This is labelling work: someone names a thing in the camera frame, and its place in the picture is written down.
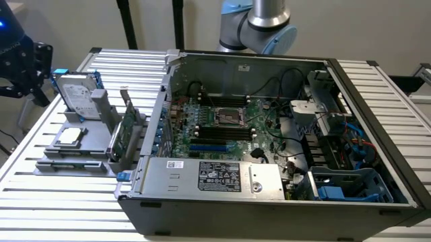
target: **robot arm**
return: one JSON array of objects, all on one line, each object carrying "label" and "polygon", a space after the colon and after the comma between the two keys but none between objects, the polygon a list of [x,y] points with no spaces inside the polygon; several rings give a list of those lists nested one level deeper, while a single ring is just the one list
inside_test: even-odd
[{"label": "robot arm", "polygon": [[285,54],[296,38],[284,0],[225,0],[217,51]]},{"label": "robot arm", "polygon": [[27,96],[35,105],[46,106],[49,100],[39,88],[49,77],[50,60],[51,46],[33,43],[5,0],[0,0],[0,78],[11,83],[0,87],[0,96]]}]

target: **white label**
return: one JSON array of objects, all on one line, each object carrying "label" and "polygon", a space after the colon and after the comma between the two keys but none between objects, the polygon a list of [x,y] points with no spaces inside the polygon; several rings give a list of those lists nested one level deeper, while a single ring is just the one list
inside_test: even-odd
[{"label": "white label", "polygon": [[62,85],[65,98],[74,112],[87,119],[98,119],[95,104],[90,99],[90,92],[86,87],[79,85]]},{"label": "white label", "polygon": [[181,160],[168,161],[166,168],[182,168],[182,167],[184,167],[184,161]]},{"label": "white label", "polygon": [[248,72],[248,71],[249,71],[249,66],[238,65],[238,66],[237,66],[237,70],[238,70],[240,72]]}]

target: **blue latch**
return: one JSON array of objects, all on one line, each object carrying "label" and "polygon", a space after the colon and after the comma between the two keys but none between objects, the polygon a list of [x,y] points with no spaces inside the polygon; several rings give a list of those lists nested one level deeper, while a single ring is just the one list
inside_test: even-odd
[{"label": "blue latch", "polygon": [[318,197],[325,201],[346,201],[346,202],[374,202],[378,199],[378,194],[369,194],[364,198],[344,197],[340,187],[322,186],[317,189]]},{"label": "blue latch", "polygon": [[57,75],[63,75],[67,73],[67,69],[55,69],[51,73]]},{"label": "blue latch", "polygon": [[321,187],[317,189],[318,197],[321,200],[344,201],[345,197],[340,187]]},{"label": "blue latch", "polygon": [[129,173],[128,172],[120,172],[116,175],[116,181],[117,182],[129,182]]}]

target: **aluminum extrusion table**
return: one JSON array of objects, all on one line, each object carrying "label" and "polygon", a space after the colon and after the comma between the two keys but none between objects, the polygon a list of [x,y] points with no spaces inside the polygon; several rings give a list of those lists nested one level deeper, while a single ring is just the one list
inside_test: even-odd
[{"label": "aluminum extrusion table", "polygon": [[[118,89],[128,86],[133,105],[149,116],[165,73],[164,59],[161,51],[101,49],[87,54],[78,71],[97,69],[101,73],[109,102],[118,112],[125,109]],[[378,67],[365,62],[338,62],[431,191],[431,136],[420,111],[402,98]],[[113,198],[114,178],[31,174],[43,147],[65,121],[63,108],[57,96],[0,169],[0,241],[238,241],[142,236],[134,232]],[[366,242],[406,241],[431,241],[431,219],[410,228],[388,228],[366,239]]]}]

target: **memory dimm slot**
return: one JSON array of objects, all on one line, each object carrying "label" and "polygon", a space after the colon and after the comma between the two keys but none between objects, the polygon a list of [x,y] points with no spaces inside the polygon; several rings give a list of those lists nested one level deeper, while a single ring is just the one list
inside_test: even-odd
[{"label": "memory dimm slot", "polygon": [[201,106],[216,106],[216,107],[244,107],[246,101],[244,98],[225,98],[225,97],[202,97],[200,103]]},{"label": "memory dimm slot", "polygon": [[249,129],[201,127],[198,129],[198,139],[216,140],[252,140]]}]

